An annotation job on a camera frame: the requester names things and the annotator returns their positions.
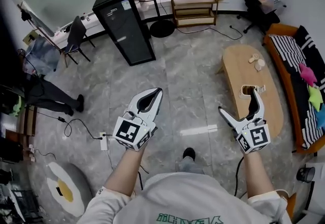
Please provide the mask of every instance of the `mini fridge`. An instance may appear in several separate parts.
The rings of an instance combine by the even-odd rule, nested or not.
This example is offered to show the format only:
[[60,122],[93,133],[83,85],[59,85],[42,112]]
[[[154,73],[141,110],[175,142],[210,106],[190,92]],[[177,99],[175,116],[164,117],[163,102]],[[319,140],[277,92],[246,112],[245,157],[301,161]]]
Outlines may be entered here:
[[92,10],[130,66],[156,60],[134,0],[96,0]]

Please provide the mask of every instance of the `white t-shirt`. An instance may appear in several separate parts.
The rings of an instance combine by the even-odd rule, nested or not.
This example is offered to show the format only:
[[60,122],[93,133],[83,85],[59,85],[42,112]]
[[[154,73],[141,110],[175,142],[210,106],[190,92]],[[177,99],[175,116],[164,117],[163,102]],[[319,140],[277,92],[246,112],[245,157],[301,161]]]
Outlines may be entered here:
[[153,176],[130,197],[105,188],[97,192],[78,224],[252,224],[291,223],[286,201],[275,191],[245,203],[210,176],[172,173]]

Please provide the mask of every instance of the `marble floor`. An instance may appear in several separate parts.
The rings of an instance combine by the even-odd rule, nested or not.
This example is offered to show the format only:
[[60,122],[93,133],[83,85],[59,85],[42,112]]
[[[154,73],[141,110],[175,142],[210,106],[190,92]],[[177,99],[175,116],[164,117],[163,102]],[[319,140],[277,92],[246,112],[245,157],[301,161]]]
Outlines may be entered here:
[[[215,29],[237,38],[239,34],[229,26],[242,31],[248,22],[234,15],[220,15]],[[195,34],[175,31],[163,39],[152,39],[157,60],[130,67],[108,36],[93,40],[93,48],[83,43],[82,49],[91,59],[88,62],[76,53],[65,68],[60,61],[58,69],[46,79],[72,97],[83,94],[85,109],[73,117],[40,109],[50,116],[62,116],[66,120],[82,119],[94,136],[99,132],[112,133],[118,116],[123,114],[131,98],[148,88],[161,87],[164,98],[156,118],[158,130],[149,140],[142,166],[149,175],[174,172],[182,159],[183,150],[193,147],[196,162],[207,175],[214,177],[231,194],[235,190],[235,172],[242,157],[239,145],[231,141],[231,130],[218,113],[222,106],[234,113],[230,90],[224,74],[215,75],[220,66],[223,50],[234,44],[249,44],[258,49],[278,87],[284,113],[284,125],[277,138],[261,151],[266,170],[277,189],[289,193],[298,191],[297,207],[303,207],[308,186],[295,182],[299,166],[307,159],[304,155],[292,154],[294,149],[293,129],[279,78],[266,49],[261,46],[263,35],[252,28],[239,40],[231,40],[212,30]],[[115,140],[110,141],[109,155],[100,150],[100,142],[93,140],[78,121],[72,123],[72,134],[66,137],[66,124],[55,119],[37,115],[36,135],[32,138],[35,148],[42,153],[53,152],[58,160],[73,163],[87,177],[93,193],[99,189],[118,164],[124,148]],[[64,212],[52,198],[46,184],[46,165],[52,156],[36,154],[36,162],[29,166],[29,178],[40,205],[47,212],[48,223],[75,223],[76,218]],[[244,167],[239,171],[238,196],[246,192]],[[148,175],[141,170],[143,181]]]

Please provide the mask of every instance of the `wooden coffee table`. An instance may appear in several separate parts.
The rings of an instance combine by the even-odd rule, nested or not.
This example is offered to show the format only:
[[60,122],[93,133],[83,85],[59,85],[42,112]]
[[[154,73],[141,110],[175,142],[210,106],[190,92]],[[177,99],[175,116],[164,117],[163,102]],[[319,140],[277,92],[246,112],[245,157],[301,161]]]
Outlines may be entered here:
[[283,126],[281,103],[267,65],[258,72],[254,67],[254,62],[248,62],[254,53],[257,53],[259,58],[264,59],[259,51],[249,45],[229,46],[224,51],[221,68],[217,73],[222,71],[225,73],[236,105],[237,119],[248,115],[250,103],[250,99],[239,98],[239,90],[242,85],[266,86],[266,91],[261,94],[265,107],[264,119],[269,125],[271,137],[274,138],[280,134]]

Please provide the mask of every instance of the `sofa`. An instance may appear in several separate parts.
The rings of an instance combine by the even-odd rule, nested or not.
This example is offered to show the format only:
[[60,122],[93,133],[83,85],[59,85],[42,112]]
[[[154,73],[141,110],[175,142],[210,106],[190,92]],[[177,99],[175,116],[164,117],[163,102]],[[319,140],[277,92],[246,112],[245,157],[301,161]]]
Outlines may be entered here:
[[314,107],[308,101],[308,84],[300,77],[299,64],[311,68],[325,101],[325,63],[310,35],[299,28],[272,24],[264,37],[266,46],[286,91],[298,153],[315,153],[325,145],[325,131],[317,128]]

